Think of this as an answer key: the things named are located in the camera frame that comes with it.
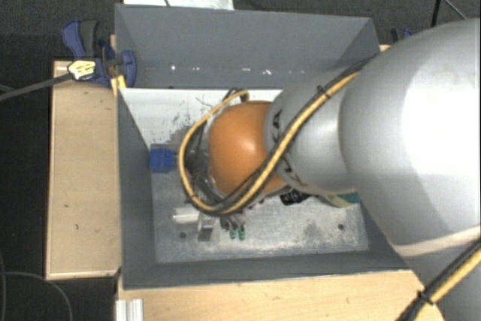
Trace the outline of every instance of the clamp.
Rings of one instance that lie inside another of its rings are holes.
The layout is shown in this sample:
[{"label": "clamp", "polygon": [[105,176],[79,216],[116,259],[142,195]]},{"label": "clamp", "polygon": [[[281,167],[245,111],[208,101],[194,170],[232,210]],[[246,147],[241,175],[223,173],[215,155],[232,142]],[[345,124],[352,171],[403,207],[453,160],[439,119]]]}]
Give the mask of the clamp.
[{"label": "clamp", "polygon": [[[95,73],[88,77],[74,78],[88,80],[104,87],[110,87],[110,79],[123,74],[126,86],[132,87],[137,75],[137,63],[133,51],[122,51],[115,58],[115,51],[108,42],[99,39],[95,44],[96,20],[71,20],[62,27],[62,39],[65,46],[74,54],[75,61],[88,59],[95,63]],[[101,58],[96,56],[95,47],[101,49]]]}]

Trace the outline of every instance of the small metal object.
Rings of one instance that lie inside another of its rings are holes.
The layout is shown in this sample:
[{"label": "small metal object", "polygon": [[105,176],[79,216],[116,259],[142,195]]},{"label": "small metal object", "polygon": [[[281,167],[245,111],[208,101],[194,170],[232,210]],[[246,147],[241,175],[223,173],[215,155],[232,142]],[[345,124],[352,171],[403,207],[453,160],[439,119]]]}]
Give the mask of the small metal object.
[{"label": "small metal object", "polygon": [[198,218],[198,236],[197,239],[200,242],[210,241],[213,227],[216,225],[217,218],[210,217],[204,213],[200,213]]}]

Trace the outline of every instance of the blue clamp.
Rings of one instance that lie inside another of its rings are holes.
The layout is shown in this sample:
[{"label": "blue clamp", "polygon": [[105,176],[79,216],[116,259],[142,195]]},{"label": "blue clamp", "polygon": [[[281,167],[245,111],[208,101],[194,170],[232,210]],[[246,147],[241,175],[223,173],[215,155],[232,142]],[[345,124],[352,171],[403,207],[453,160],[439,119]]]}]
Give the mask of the blue clamp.
[{"label": "blue clamp", "polygon": [[71,20],[62,27],[62,39],[65,46],[74,54],[75,60],[88,58],[95,62],[96,75],[89,82],[110,87],[110,75],[107,69],[117,67],[117,72],[124,74],[127,87],[133,87],[137,76],[137,63],[133,51],[123,51],[115,59],[115,52],[108,42],[99,40],[103,58],[95,57],[96,20]]},{"label": "blue clamp", "polygon": [[174,151],[166,147],[150,149],[150,169],[153,173],[168,173],[174,170]]}]

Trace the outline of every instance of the gray bin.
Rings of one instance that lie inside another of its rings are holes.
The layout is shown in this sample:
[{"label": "gray bin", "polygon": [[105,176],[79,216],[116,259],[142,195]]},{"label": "gray bin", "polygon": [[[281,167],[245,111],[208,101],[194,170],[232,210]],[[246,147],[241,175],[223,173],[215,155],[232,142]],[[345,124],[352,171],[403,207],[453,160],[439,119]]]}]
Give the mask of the gray bin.
[{"label": "gray bin", "polygon": [[[245,244],[228,244],[224,235],[207,246],[180,240],[169,217],[185,198],[177,171],[149,169],[149,148],[175,149],[201,115],[200,106],[228,88],[247,87],[270,98],[290,83],[376,55],[371,20],[130,5],[117,5],[115,16],[117,50],[133,50],[138,60],[135,88],[118,94],[124,288],[406,268],[362,205],[334,209],[316,198],[303,202],[304,210],[274,201],[259,207],[250,213],[257,222],[253,218],[250,226],[248,220]],[[198,105],[189,102],[194,99]],[[179,106],[188,101],[190,112],[179,107],[172,119],[176,100]],[[271,218],[265,229],[259,225],[263,216]],[[286,243],[298,230],[304,243]]]}]

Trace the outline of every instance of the yellow cable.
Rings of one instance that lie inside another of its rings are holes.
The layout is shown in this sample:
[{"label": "yellow cable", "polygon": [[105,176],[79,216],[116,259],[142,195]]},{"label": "yellow cable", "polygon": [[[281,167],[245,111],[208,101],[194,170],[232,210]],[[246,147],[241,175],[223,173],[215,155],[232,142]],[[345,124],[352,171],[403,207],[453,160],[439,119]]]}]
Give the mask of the yellow cable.
[{"label": "yellow cable", "polygon": [[247,99],[249,98],[249,92],[247,90],[241,90],[238,91],[225,100],[223,100],[221,103],[218,105],[214,106],[212,110],[210,110],[207,114],[205,114],[198,122],[196,122],[187,132],[186,136],[184,137],[182,143],[180,144],[180,149],[179,149],[179,172],[180,172],[180,179],[182,180],[182,183],[187,191],[187,194],[189,197],[192,199],[192,201],[199,206],[201,209],[213,213],[216,211],[215,206],[210,206],[208,204],[205,204],[194,192],[192,187],[190,186],[189,178],[187,177],[186,173],[186,166],[184,165],[184,158],[186,155],[186,148],[187,144],[189,143],[191,137],[195,133],[195,131],[203,125],[205,122],[207,122],[214,114],[216,114],[221,108],[226,106],[228,103],[236,99],[237,97],[242,97],[245,96]]},{"label": "yellow cable", "polygon": [[[273,156],[265,166],[264,170],[262,173],[256,178],[256,181],[254,184],[250,187],[248,192],[241,198],[239,201],[235,202],[231,207],[228,207],[227,209],[220,211],[219,213],[221,215],[228,215],[234,213],[236,210],[240,209],[244,204],[246,204],[257,192],[259,189],[261,189],[262,184],[268,179],[269,175],[271,172],[274,170],[276,167],[277,162],[281,158],[281,156],[284,154],[286,151],[287,147],[289,146],[289,143],[292,141],[292,139],[295,137],[296,133],[300,129],[300,127],[306,122],[309,117],[314,114],[314,112],[320,108],[331,96],[333,96],[336,92],[338,92],[340,89],[342,89],[346,84],[348,84],[356,75],[358,72],[354,72],[338,82],[331,86],[329,89],[326,90],[323,94],[321,94],[292,124],[291,128],[288,130],[284,138],[281,140],[279,143],[276,151],[274,152]],[[206,122],[211,116],[213,116],[221,107],[224,105],[228,104],[232,99],[236,98],[237,96],[242,96],[247,93],[247,91],[244,91],[244,94],[241,94],[242,92],[236,92],[234,95],[223,101],[221,104],[218,104],[216,107],[214,107],[205,117],[203,117],[201,120],[199,120],[196,124],[194,124],[191,129],[187,132],[186,137],[183,139],[182,144],[180,145],[179,149],[179,171],[180,171],[180,178],[182,180],[182,183],[187,191],[187,194],[189,197],[192,199],[192,201],[201,209],[205,210],[206,212],[216,212],[218,211],[218,208],[215,206],[210,206],[208,204],[205,204],[197,195],[194,193],[192,190],[192,187],[190,186],[189,180],[186,176],[186,170],[185,170],[185,165],[183,164],[183,159],[185,156],[185,151],[187,147],[187,143],[189,142],[190,138],[192,137],[193,133],[195,130],[202,125],[204,122]]]},{"label": "yellow cable", "polygon": [[256,192],[261,188],[262,184],[268,179],[271,172],[276,167],[277,161],[279,161],[280,157],[284,154],[289,143],[294,138],[297,131],[300,127],[304,124],[304,122],[312,115],[318,108],[320,108],[331,96],[333,96],[336,92],[342,89],[346,84],[348,84],[358,72],[354,72],[344,78],[342,78],[339,82],[331,86],[329,89],[326,90],[323,94],[321,94],[292,124],[291,128],[288,130],[284,138],[280,141],[276,151],[274,152],[273,156],[269,160],[269,163],[265,166],[262,173],[256,179],[254,184],[250,187],[249,191],[246,193],[244,197],[239,199],[239,201],[235,202],[231,207],[221,211],[222,215],[227,215],[234,213],[236,210],[242,207],[243,204],[248,202]]},{"label": "yellow cable", "polygon": [[[455,287],[463,278],[465,278],[478,264],[481,263],[481,247],[478,248],[470,257],[468,257],[459,268],[454,271],[431,296],[431,302],[436,304],[449,291]],[[424,303],[421,310],[418,312],[416,319],[421,319],[422,315],[428,309],[428,303]]]}]

